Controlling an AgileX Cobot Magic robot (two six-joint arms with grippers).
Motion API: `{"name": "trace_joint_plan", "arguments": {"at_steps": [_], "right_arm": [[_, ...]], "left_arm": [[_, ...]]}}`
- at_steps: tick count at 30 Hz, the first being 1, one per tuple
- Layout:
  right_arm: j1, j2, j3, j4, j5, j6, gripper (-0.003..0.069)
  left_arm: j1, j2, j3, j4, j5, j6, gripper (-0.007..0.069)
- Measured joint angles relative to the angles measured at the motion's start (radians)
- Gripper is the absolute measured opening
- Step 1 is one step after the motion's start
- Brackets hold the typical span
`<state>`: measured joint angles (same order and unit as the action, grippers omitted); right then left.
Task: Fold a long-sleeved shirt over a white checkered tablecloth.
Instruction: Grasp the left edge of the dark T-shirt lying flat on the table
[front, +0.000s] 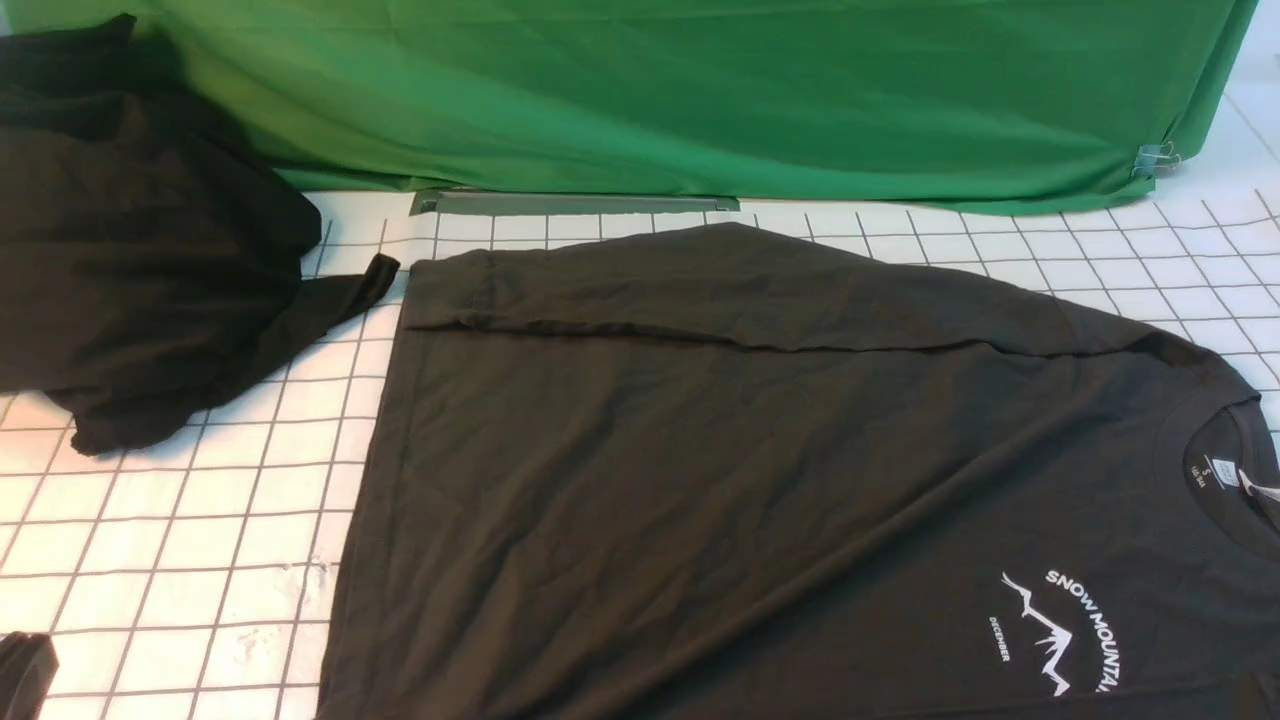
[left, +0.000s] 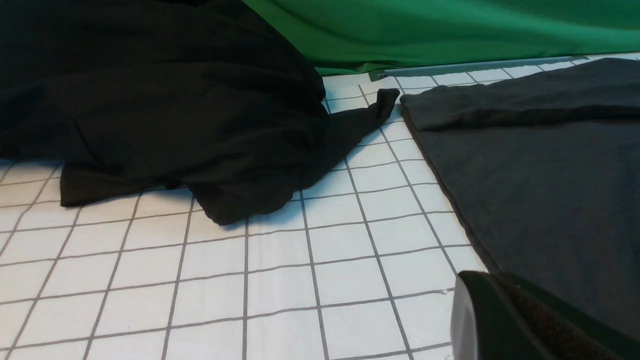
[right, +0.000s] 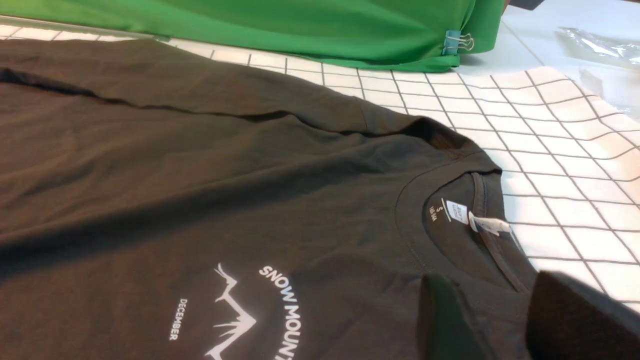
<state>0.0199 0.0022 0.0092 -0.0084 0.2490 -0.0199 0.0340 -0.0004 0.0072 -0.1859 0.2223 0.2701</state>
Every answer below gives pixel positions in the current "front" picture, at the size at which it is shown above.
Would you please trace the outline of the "black gripper finger at corner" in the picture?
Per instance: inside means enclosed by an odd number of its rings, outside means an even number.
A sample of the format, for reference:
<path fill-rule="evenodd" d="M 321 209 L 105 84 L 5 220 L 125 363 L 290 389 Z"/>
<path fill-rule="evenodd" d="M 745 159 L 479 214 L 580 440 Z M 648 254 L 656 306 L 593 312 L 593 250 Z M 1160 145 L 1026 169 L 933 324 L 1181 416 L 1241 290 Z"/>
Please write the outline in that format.
<path fill-rule="evenodd" d="M 1 719 L 38 719 L 58 667 L 51 635 L 6 633 L 1 639 Z"/>

